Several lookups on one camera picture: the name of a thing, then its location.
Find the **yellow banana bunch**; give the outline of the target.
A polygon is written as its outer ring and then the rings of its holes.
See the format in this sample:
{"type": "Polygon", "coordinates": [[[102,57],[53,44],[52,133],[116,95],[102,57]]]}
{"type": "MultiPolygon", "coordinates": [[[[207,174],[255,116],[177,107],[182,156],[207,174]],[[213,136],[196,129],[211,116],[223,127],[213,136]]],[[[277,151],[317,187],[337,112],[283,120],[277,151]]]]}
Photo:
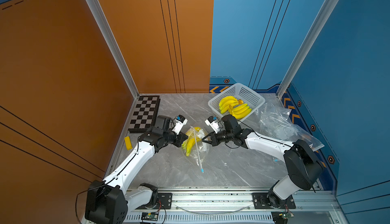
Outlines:
{"type": "Polygon", "coordinates": [[[241,104],[243,104],[241,99],[237,99],[234,96],[226,96],[219,102],[219,111],[221,114],[224,114],[229,110],[230,106],[234,107],[241,104]]]}
{"type": "Polygon", "coordinates": [[[200,127],[191,128],[185,134],[188,139],[182,143],[181,147],[184,150],[185,155],[189,157],[194,145],[198,142],[201,142],[205,134],[203,129],[201,129],[200,127]]]}
{"type": "Polygon", "coordinates": [[[233,105],[229,106],[229,113],[238,120],[248,116],[251,112],[252,109],[247,103],[235,107],[233,105]]]}

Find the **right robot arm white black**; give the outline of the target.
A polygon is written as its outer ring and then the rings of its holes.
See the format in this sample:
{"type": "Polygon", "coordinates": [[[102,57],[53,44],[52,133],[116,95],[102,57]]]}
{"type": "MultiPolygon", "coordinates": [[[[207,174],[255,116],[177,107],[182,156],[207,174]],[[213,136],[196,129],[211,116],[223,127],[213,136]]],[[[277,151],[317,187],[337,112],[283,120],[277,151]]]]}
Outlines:
{"type": "Polygon", "coordinates": [[[204,143],[218,146],[231,141],[238,147],[263,152],[285,163],[287,176],[277,181],[266,195],[266,204],[271,208],[283,208],[287,199],[297,191],[311,190],[325,170],[321,160],[303,140],[283,141],[257,133],[251,127],[243,129],[232,115],[222,117],[221,121],[223,129],[216,117],[205,120],[213,132],[202,139],[204,143]]]}

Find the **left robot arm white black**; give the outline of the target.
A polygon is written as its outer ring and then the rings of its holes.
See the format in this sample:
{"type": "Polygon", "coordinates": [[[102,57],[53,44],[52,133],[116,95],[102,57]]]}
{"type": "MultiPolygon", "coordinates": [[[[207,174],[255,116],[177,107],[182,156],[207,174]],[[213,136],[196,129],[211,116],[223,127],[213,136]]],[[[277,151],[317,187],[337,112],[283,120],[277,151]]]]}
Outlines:
{"type": "Polygon", "coordinates": [[[182,132],[187,119],[159,115],[155,124],[143,133],[135,150],[102,181],[88,187],[85,219],[95,224],[121,224],[128,211],[139,207],[154,208],[158,203],[158,188],[143,183],[127,195],[128,188],[142,167],[162,148],[172,144],[181,147],[188,136],[182,132]]]}

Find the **black brown checkerboard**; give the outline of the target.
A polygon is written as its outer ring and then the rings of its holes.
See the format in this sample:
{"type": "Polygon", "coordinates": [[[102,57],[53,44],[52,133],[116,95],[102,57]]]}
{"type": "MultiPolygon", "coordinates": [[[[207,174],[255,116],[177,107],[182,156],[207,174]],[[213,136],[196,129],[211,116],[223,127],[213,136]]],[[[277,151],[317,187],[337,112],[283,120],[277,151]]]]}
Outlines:
{"type": "Polygon", "coordinates": [[[157,118],[159,103],[160,97],[158,95],[140,96],[131,113],[128,132],[144,133],[153,126],[157,118]]]}

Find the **small yellow block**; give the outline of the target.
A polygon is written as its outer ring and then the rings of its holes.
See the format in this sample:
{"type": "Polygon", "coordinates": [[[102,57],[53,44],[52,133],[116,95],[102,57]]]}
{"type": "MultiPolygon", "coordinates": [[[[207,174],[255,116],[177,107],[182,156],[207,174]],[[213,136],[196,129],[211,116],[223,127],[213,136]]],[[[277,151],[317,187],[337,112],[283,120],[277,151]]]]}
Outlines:
{"type": "Polygon", "coordinates": [[[129,136],[125,137],[125,146],[128,151],[133,149],[132,142],[129,136]]]}

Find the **white perforated plastic basket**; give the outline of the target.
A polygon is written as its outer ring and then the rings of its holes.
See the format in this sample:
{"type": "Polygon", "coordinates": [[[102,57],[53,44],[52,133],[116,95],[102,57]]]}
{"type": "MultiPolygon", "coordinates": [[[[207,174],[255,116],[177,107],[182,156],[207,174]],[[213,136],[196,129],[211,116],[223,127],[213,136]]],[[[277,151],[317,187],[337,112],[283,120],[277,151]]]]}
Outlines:
{"type": "Polygon", "coordinates": [[[265,98],[249,87],[236,83],[208,101],[219,118],[232,115],[243,122],[265,103],[265,98]]]}

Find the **left green circuit board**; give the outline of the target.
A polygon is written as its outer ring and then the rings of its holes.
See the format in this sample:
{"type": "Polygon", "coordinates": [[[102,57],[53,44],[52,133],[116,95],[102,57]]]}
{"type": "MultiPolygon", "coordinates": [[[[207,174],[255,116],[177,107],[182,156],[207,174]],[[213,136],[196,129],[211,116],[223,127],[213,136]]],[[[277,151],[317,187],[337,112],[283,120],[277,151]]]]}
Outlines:
{"type": "Polygon", "coordinates": [[[159,212],[142,212],[141,223],[156,224],[159,221],[159,212]]]}

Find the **green circuit board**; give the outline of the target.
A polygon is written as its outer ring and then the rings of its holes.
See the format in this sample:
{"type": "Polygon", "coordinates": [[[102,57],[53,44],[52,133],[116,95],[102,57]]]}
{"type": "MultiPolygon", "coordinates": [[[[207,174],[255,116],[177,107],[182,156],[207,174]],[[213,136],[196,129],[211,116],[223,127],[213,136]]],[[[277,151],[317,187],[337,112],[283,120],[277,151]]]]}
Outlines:
{"type": "Polygon", "coordinates": [[[142,212],[141,223],[156,224],[159,221],[159,212],[142,212]]]}
{"type": "Polygon", "coordinates": [[[286,224],[289,219],[294,218],[294,214],[292,212],[283,212],[278,217],[286,224]]]}

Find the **right green circuit board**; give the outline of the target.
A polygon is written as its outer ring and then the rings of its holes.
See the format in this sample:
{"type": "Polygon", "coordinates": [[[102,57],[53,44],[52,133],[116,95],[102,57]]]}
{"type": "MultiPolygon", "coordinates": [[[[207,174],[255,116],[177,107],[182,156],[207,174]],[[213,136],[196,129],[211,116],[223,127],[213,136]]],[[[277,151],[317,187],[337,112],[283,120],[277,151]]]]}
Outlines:
{"type": "Polygon", "coordinates": [[[294,214],[292,212],[283,212],[278,217],[286,224],[289,219],[294,218],[294,214]]]}

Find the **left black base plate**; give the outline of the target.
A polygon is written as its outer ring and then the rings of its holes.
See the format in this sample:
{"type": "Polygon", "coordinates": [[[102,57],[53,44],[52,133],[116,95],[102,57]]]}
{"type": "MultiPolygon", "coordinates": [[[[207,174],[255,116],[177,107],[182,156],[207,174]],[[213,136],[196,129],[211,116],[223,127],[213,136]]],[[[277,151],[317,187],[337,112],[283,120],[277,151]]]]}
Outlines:
{"type": "Polygon", "coordinates": [[[157,202],[153,205],[142,205],[137,208],[137,210],[146,210],[146,209],[159,209],[160,205],[165,210],[169,210],[172,207],[172,193],[158,193],[157,202]]]}

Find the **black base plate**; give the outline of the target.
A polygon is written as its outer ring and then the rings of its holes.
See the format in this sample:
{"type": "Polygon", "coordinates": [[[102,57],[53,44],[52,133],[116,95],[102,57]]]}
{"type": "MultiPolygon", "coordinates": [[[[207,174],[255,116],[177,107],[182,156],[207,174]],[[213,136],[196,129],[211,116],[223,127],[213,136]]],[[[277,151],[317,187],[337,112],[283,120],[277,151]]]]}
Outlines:
{"type": "Polygon", "coordinates": [[[255,209],[296,209],[295,201],[292,196],[285,200],[279,199],[276,195],[256,192],[252,193],[252,201],[255,209]]]}
{"type": "Polygon", "coordinates": [[[172,207],[172,193],[158,193],[157,202],[153,205],[142,205],[137,208],[137,210],[146,210],[146,209],[159,209],[160,205],[165,210],[169,210],[172,207]]]}

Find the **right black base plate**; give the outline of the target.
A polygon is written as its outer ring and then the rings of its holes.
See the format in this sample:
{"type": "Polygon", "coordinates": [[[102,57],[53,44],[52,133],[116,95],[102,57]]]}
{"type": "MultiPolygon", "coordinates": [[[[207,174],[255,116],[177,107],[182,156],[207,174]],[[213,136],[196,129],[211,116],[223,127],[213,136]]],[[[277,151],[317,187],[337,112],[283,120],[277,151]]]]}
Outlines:
{"type": "Polygon", "coordinates": [[[295,201],[292,196],[285,200],[279,199],[276,195],[256,192],[252,193],[252,201],[255,209],[296,209],[295,201]]]}

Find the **left aluminium corner post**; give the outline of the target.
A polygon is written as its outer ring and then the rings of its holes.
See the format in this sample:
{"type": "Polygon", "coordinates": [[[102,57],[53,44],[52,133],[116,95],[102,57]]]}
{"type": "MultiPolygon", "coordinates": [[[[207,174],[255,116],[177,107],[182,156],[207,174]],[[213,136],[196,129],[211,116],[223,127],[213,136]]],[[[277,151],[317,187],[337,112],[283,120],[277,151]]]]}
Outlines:
{"type": "Polygon", "coordinates": [[[133,77],[130,73],[128,65],[123,57],[123,54],[119,48],[119,45],[115,39],[115,36],[112,32],[112,29],[109,25],[109,22],[104,14],[104,11],[101,7],[99,0],[85,0],[94,19],[97,23],[100,32],[113,56],[117,66],[134,98],[139,97],[139,91],[136,87],[136,84],[133,80],[133,77]]]}

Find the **aluminium corner post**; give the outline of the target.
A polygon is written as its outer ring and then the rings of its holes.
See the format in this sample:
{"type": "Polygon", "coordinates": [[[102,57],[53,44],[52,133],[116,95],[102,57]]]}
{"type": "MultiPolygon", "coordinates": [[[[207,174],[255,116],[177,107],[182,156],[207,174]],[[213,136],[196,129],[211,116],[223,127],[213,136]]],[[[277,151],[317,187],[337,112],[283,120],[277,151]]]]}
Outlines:
{"type": "Polygon", "coordinates": [[[134,98],[139,97],[139,91],[136,87],[136,84],[133,80],[133,77],[130,73],[128,65],[123,57],[123,54],[119,48],[119,45],[115,39],[115,36],[112,32],[112,29],[109,25],[109,22],[104,14],[104,11],[101,7],[99,0],[85,0],[94,19],[97,23],[100,32],[113,56],[117,66],[134,98]]]}
{"type": "Polygon", "coordinates": [[[303,40],[296,56],[294,57],[290,67],[288,68],[277,92],[276,96],[281,99],[283,94],[286,92],[288,86],[292,82],[294,76],[298,72],[310,49],[315,43],[317,37],[322,31],[324,25],[332,14],[339,0],[324,0],[318,14],[316,15],[305,39],[303,40]]]}

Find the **right aluminium corner post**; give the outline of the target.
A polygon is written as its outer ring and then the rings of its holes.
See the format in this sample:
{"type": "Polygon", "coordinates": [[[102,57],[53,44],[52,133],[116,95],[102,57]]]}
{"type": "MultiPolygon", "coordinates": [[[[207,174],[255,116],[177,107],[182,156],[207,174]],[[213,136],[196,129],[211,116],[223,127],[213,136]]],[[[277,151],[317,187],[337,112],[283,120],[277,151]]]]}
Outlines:
{"type": "Polygon", "coordinates": [[[290,67],[288,68],[277,92],[276,96],[281,99],[283,94],[286,92],[288,86],[292,82],[294,76],[298,72],[310,49],[315,43],[317,37],[322,31],[324,25],[332,14],[339,0],[324,0],[318,14],[316,15],[305,39],[303,40],[296,56],[294,57],[290,67]]]}

